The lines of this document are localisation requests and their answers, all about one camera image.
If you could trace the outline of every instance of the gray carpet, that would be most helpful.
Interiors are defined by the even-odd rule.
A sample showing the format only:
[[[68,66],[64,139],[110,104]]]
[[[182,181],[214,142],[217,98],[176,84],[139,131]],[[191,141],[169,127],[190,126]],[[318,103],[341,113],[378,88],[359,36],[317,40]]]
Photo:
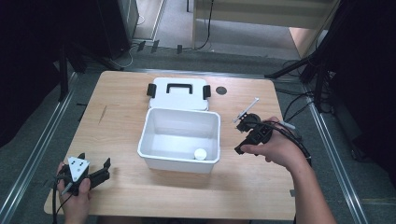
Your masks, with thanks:
[[[175,71],[215,72],[220,76],[239,76],[249,78],[263,78],[265,74],[271,74],[282,68],[284,60],[269,59],[265,57],[248,57],[231,54],[218,54],[211,52],[184,51],[176,54],[175,49],[159,49],[151,54],[149,48],[140,52],[132,52],[134,62],[125,68],[126,71],[138,69],[160,69]],[[87,59],[89,67],[85,74],[78,74],[78,83],[73,98],[52,136],[46,153],[44,154],[32,181],[26,190],[16,210],[11,223],[51,223],[51,215],[45,214],[43,204],[50,190],[43,187],[43,182],[54,175],[56,167],[64,158],[64,155],[73,139],[78,127],[78,119],[83,113],[84,106],[90,100],[94,86],[100,74],[106,70],[101,64]],[[302,91],[302,85],[295,81],[293,76],[285,76],[276,81],[276,87],[291,91]],[[12,142],[0,149],[0,172],[3,174],[0,182],[0,202],[7,197],[7,193],[21,172],[32,149],[44,129],[47,120],[57,104],[59,87],[56,88],[26,121],[18,136]],[[282,92],[277,93],[282,111],[295,96]],[[306,105],[303,98],[295,103],[289,112],[289,116],[299,108]],[[342,135],[336,120],[332,115],[326,115],[329,128],[334,134],[334,139],[339,146],[339,153],[349,171],[357,192],[361,196],[364,210],[372,223],[395,223],[396,191],[390,185],[386,173],[374,163],[360,163],[353,161],[348,155],[349,145]],[[313,157],[313,167],[317,173],[321,185],[337,221],[339,223],[353,223],[345,197],[341,191],[337,178],[332,170],[329,157],[320,139],[316,123],[311,112],[306,109],[295,117],[291,123],[295,124],[304,139],[304,144]],[[164,223],[165,219],[146,218],[146,223]],[[88,223],[94,223],[95,217],[90,217]],[[183,223],[200,223],[202,220],[183,219]],[[291,223],[290,221],[255,220],[253,223]]]

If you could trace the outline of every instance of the hand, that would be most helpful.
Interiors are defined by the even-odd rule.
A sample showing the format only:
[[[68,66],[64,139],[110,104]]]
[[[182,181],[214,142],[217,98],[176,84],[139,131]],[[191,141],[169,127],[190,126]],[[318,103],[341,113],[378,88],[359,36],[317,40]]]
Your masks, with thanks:
[[[279,119],[276,117],[268,120],[279,122]],[[246,153],[263,155],[266,161],[273,161],[276,164],[286,167],[289,171],[296,170],[301,165],[308,165],[303,152],[276,130],[273,130],[271,139],[266,144],[257,146],[243,145],[241,146],[241,150]]]
[[[61,162],[58,166],[58,172],[62,169],[64,163]],[[64,210],[64,223],[65,224],[82,224],[85,223],[88,213],[90,211],[90,187],[91,181],[88,178],[82,180],[78,188],[78,196],[71,196],[70,193],[66,193],[61,196],[59,194],[59,201],[61,204],[67,200],[62,206]],[[61,180],[58,183],[58,191],[64,191],[64,181]]]

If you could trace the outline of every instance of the white box lid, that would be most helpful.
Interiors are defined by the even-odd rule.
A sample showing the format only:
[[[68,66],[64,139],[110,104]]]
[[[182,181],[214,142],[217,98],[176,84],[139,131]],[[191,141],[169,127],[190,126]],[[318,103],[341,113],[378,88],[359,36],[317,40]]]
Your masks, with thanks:
[[[208,110],[210,86],[201,78],[156,77],[148,95],[149,108]]]

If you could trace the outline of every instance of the metal frame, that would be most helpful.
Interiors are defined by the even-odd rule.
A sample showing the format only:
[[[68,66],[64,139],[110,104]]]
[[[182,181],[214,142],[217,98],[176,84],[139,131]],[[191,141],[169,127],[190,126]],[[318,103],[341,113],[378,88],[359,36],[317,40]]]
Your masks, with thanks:
[[[64,115],[64,111],[70,103],[70,99],[73,96],[76,86],[75,83],[77,81],[77,73],[73,73],[69,81],[70,91],[64,96],[64,100],[56,106],[46,128],[35,144],[35,148],[33,149],[28,161],[25,163],[20,175],[8,193],[8,196],[0,210],[0,223],[7,224],[12,219],[24,192],[27,190],[32,177],[35,174],[38,164],[41,162],[41,159],[46,152],[47,146],[49,145],[50,140]]]
[[[303,86],[304,92],[310,91],[309,87]],[[312,100],[307,97],[307,102],[310,103]],[[338,155],[337,148],[332,140],[332,136],[327,128],[326,122],[321,114],[317,111],[313,104],[309,106],[312,117],[317,124],[318,131],[322,138],[323,144],[328,153],[330,162],[332,163],[332,168],[334,169],[335,175],[337,177],[338,183],[340,184],[341,190],[346,198],[346,203],[349,207],[350,213],[355,221],[355,223],[369,223],[365,212],[361,206],[361,200],[353,187],[351,180],[347,174],[347,170]]]

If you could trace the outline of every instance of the black handle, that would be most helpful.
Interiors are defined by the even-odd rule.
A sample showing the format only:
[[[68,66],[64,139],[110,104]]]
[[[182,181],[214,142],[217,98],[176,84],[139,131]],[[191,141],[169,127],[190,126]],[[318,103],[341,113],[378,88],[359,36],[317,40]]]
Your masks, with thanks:
[[[189,88],[189,94],[192,94],[192,85],[191,84],[169,83],[166,87],[166,93],[169,93],[169,91],[172,87]]]

